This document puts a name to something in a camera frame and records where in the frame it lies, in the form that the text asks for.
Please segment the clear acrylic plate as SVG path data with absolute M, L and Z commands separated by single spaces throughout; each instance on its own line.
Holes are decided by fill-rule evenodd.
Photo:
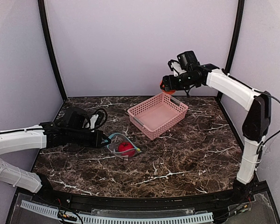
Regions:
M 183 217 L 194 215 L 194 208 L 174 209 L 174 210 L 154 210 L 154 211 L 131 211 L 131 210 L 102 210 L 92 209 L 91 215 L 97 217 L 114 217 L 114 218 L 167 218 Z

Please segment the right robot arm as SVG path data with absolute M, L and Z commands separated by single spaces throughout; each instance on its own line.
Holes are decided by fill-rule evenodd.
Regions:
M 204 85 L 225 94 L 248 112 L 242 125 L 243 155 L 230 197 L 235 203 L 244 201 L 252 192 L 254 173 L 261 162 L 263 148 L 270 140 L 266 135 L 271 124 L 272 100 L 276 98 L 267 91 L 244 84 L 211 63 L 200 64 L 193 51 L 179 54 L 177 59 L 168 61 L 168 66 L 173 74 L 164 76 L 160 83 L 165 93 L 189 93 L 193 87 Z

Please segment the pink plastic basket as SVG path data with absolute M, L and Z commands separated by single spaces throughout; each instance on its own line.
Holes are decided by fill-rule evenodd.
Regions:
M 130 121 L 150 140 L 185 118 L 188 106 L 164 92 L 159 93 L 127 110 Z

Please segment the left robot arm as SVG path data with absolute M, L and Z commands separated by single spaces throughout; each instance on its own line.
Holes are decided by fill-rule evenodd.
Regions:
M 111 143 L 100 128 L 106 123 L 108 114 L 98 108 L 93 114 L 70 107 L 54 122 L 0 132 L 0 156 L 29 149 L 49 149 L 67 144 L 90 148 L 102 148 Z M 0 158 L 0 181 L 32 193 L 52 190 L 45 175 L 31 173 L 9 164 Z

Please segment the black corner post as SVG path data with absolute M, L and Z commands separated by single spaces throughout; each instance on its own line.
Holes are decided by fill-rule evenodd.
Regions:
M 59 93 L 61 95 L 61 98 L 63 102 L 67 100 L 67 94 L 62 82 L 62 78 L 60 75 L 60 71 L 57 65 L 57 60 L 56 60 L 56 55 L 53 49 L 53 43 L 51 40 L 51 35 L 50 35 L 50 30 L 49 30 L 49 23 L 48 23 L 48 18 L 47 18 L 47 13 L 46 13 L 46 7 L 45 7 L 45 1 L 44 0 L 38 0 L 38 9 L 39 9 L 39 15 L 41 19 L 41 25 L 42 25 L 42 31 L 43 31 L 43 36 L 47 48 L 47 52 L 49 55 L 49 60 L 51 64 L 51 68 L 53 70 L 53 74 L 55 77 L 55 81 L 59 90 Z
M 235 19 L 235 24 L 234 24 L 234 29 L 233 29 L 233 34 L 232 34 L 232 39 L 231 39 L 231 45 L 225 65 L 225 71 L 230 73 L 233 59 L 235 56 L 236 52 L 236 47 L 238 43 L 238 38 L 239 38 L 239 33 L 240 33 L 240 28 L 241 28 L 241 22 L 242 22 L 242 17 L 243 17 L 243 12 L 244 12 L 244 6 L 245 6 L 245 0 L 238 0 L 238 6 L 237 6 L 237 12 L 236 12 L 236 19 Z

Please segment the black front frame rail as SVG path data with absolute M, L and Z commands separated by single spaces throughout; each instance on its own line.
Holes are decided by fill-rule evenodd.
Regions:
M 63 191 L 51 190 L 47 194 L 33 194 L 33 200 L 53 205 L 61 205 L 74 211 L 90 212 L 98 210 L 127 210 L 127 211 L 159 211 L 194 209 L 195 211 L 225 211 L 229 206 L 254 201 L 249 195 L 241 201 L 230 199 L 233 191 L 225 190 L 215 193 L 194 196 L 161 197 L 161 198 L 116 198 L 103 196 L 88 196 Z

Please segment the red toy fruit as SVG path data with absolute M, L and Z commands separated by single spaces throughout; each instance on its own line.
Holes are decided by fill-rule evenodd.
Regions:
M 121 156 L 132 157 L 135 154 L 135 149 L 130 142 L 122 142 L 118 146 L 118 152 L 120 152 Z

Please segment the right black corner post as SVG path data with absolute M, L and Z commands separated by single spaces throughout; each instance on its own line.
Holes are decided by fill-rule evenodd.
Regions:
M 235 56 L 236 52 L 236 47 L 238 43 L 238 38 L 239 38 L 239 33 L 240 33 L 240 28 L 241 28 L 241 22 L 242 22 L 242 17 L 243 17 L 243 12 L 244 12 L 244 6 L 245 6 L 245 0 L 238 0 L 238 6 L 237 6 L 237 12 L 236 12 L 236 19 L 235 19 L 235 24 L 234 24 L 234 29 L 233 29 L 233 34 L 232 34 L 232 39 L 231 39 L 231 45 L 225 65 L 225 71 L 230 73 L 233 59 Z

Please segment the left black corner post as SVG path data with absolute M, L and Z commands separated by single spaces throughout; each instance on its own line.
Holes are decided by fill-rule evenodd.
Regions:
M 43 36 L 47 48 L 47 52 L 49 55 L 49 60 L 51 64 L 51 68 L 53 70 L 53 74 L 55 77 L 55 81 L 59 90 L 59 93 L 61 95 L 61 98 L 63 102 L 67 100 L 67 94 L 62 82 L 62 78 L 60 75 L 60 71 L 57 65 L 57 60 L 56 60 L 56 55 L 53 49 L 53 43 L 51 40 L 51 35 L 50 35 L 50 30 L 49 30 L 49 23 L 48 23 L 48 18 L 47 18 L 47 13 L 46 13 L 46 7 L 45 7 L 45 1 L 44 0 L 38 0 L 38 9 L 39 9 L 39 15 L 41 19 L 41 25 L 42 25 L 42 31 L 43 31 Z

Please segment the clear zip top bag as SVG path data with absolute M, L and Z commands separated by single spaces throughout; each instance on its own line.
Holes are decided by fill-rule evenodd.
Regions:
M 130 159 L 142 153 L 128 137 L 121 133 L 113 133 L 109 139 L 111 143 L 107 145 L 107 149 L 116 157 Z

